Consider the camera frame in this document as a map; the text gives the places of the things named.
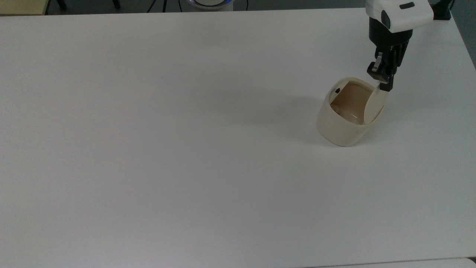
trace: floor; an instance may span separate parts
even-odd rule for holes
[[[165,0],[165,12],[180,12],[179,0]],[[189,5],[182,1],[184,12]],[[356,8],[364,7],[365,0],[248,0],[248,10],[288,10],[288,9],[323,9],[323,8]],[[120,0],[121,8],[115,9],[112,0],[65,0],[67,10],[62,11],[56,0],[50,0],[47,10],[49,15],[64,14],[104,14],[104,13],[145,13],[162,12],[164,0]],[[245,10],[247,0],[235,0],[234,10]],[[466,44],[469,55],[476,62],[476,1],[456,0],[452,13],[461,36]]]

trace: wooden surface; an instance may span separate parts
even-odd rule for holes
[[[0,266],[297,268],[476,255],[476,71],[414,31],[356,146],[316,130],[373,82],[364,9],[0,18]]]
[[[0,15],[43,15],[48,0],[0,0]]]

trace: cream plastic bin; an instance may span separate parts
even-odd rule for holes
[[[344,78],[327,93],[317,117],[317,129],[334,144],[352,145],[379,118],[387,94],[362,79]]]

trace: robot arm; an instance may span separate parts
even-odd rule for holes
[[[376,45],[375,62],[367,73],[390,91],[413,29],[430,23],[433,10],[427,0],[367,0],[369,38]]]

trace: black button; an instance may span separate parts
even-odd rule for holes
[[[385,27],[387,27],[387,29],[390,29],[390,18],[388,17],[387,13],[385,12],[385,10],[382,10],[382,24],[385,25]]]
[[[405,9],[409,9],[409,8],[412,8],[415,6],[415,3],[414,2],[410,2],[410,3],[406,3],[406,4],[403,4],[403,5],[400,5],[400,9],[402,10],[405,10]]]

